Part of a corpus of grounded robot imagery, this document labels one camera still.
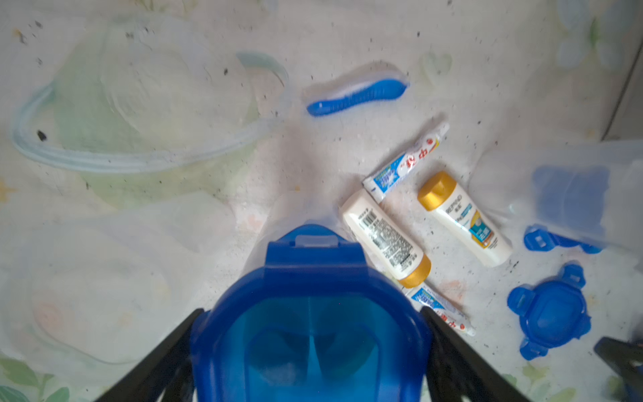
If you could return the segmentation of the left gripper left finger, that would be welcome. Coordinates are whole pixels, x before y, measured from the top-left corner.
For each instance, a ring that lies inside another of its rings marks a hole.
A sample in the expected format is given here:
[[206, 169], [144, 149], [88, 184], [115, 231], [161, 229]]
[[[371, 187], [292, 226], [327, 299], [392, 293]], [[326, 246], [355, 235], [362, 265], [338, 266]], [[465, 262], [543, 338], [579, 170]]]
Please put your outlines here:
[[190, 334], [202, 308], [192, 312], [100, 401], [192, 401], [195, 396]]

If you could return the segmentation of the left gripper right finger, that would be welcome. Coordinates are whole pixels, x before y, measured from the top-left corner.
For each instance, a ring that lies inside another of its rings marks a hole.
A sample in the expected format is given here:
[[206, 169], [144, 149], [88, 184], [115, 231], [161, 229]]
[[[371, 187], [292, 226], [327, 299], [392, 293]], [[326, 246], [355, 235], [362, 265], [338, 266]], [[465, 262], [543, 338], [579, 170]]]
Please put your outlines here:
[[430, 308], [420, 314], [433, 334], [425, 377], [433, 401], [526, 401]]

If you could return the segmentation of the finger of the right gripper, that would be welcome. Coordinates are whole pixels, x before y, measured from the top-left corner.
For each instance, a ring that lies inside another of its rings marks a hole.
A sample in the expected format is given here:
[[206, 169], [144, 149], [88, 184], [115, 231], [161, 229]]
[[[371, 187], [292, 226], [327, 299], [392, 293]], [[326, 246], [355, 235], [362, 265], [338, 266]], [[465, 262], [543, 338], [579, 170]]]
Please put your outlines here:
[[594, 351], [623, 379], [628, 397], [642, 397], [642, 341], [628, 343], [604, 337]]

